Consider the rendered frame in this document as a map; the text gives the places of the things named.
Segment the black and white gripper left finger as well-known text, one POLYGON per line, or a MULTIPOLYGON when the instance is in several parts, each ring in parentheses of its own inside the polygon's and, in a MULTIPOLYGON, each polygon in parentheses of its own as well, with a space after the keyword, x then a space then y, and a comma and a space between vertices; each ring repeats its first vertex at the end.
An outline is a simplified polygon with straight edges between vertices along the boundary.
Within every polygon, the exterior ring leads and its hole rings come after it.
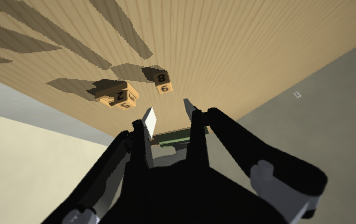
POLYGON ((147 169, 153 168, 150 140, 156 117, 148 108, 134 131, 122 131, 71 194, 40 224, 97 224, 122 182, 111 224, 151 224, 147 169), (124 175, 124 176, 123 176, 124 175))

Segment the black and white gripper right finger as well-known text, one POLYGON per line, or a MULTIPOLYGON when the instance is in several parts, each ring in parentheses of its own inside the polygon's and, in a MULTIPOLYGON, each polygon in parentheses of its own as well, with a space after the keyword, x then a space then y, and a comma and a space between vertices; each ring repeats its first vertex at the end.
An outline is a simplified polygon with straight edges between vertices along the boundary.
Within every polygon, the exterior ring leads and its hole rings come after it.
POLYGON ((214 221, 204 126, 210 126, 250 179, 257 195, 277 209, 289 224, 313 217, 328 182, 322 170, 266 144, 218 108, 202 112, 187 98, 183 100, 191 121, 179 198, 187 224, 214 221))

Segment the tan wooden cube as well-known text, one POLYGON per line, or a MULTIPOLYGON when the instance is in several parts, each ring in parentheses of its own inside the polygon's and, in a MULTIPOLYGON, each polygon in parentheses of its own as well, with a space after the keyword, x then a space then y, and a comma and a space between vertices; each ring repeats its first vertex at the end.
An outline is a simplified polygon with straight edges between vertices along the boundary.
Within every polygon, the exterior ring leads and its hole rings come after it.
POLYGON ((159 94, 173 91, 169 74, 167 71, 159 74, 155 74, 153 76, 154 76, 155 86, 159 94))
POLYGON ((126 110, 136 106, 135 96, 128 90, 114 94, 114 105, 126 110))

